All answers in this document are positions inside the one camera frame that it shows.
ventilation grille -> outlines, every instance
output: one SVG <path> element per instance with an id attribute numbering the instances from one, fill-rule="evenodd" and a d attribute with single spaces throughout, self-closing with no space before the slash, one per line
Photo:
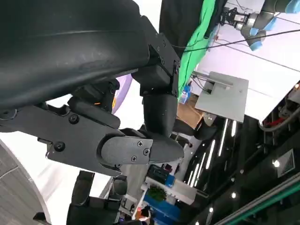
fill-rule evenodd
<path id="1" fill-rule="evenodd" d="M 283 154 L 278 161 L 280 162 L 280 167 L 277 169 L 277 175 L 279 178 L 295 169 L 294 150 L 291 149 L 287 153 Z"/>

red wire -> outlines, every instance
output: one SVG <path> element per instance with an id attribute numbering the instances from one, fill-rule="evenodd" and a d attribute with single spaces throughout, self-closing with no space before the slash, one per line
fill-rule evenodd
<path id="1" fill-rule="evenodd" d="M 285 120 L 285 119 L 283 119 L 283 118 L 279 118 L 278 120 L 275 120 L 275 121 L 273 121 L 273 122 L 269 122 L 269 123 L 267 123 L 266 125 L 272 127 L 272 126 L 275 126 L 275 125 L 277 125 L 277 124 L 279 124 L 279 123 L 282 123 L 284 120 Z"/>

green plant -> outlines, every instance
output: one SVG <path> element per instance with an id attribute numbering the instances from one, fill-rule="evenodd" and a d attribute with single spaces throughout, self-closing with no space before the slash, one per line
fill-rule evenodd
<path id="1" fill-rule="evenodd" d="M 147 194 L 154 200 L 161 202 L 166 199 L 167 193 L 160 187 L 151 185 Z"/>

purple object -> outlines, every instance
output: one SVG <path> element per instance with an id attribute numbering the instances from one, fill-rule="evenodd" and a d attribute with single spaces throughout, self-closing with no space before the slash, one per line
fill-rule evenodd
<path id="1" fill-rule="evenodd" d="M 116 98 L 116 105 L 112 109 L 112 113 L 115 114 L 116 111 L 121 106 L 122 102 L 124 101 L 128 90 L 130 88 L 131 82 L 132 82 L 132 76 L 131 74 L 120 76 L 117 78 L 117 80 L 120 83 L 120 89 L 116 91 L 115 98 Z"/>

robotic arm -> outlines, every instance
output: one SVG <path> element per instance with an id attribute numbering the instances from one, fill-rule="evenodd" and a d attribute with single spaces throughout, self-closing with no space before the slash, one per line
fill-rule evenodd
<path id="1" fill-rule="evenodd" d="M 228 22 L 235 29 L 240 30 L 242 36 L 252 51 L 259 49 L 263 44 L 266 32 L 272 30 L 277 18 L 276 13 L 300 12 L 299 0 L 265 0 L 260 13 L 239 13 L 237 8 L 225 8 L 221 25 Z"/>
<path id="2" fill-rule="evenodd" d="M 180 59 L 132 0 L 6 1 L 0 12 L 0 132 L 34 135 L 48 159 L 114 177 L 122 164 L 183 157 L 169 138 Z M 107 107 L 128 73 L 141 84 L 146 130 L 118 130 Z M 69 106 L 45 103 L 67 93 Z"/>

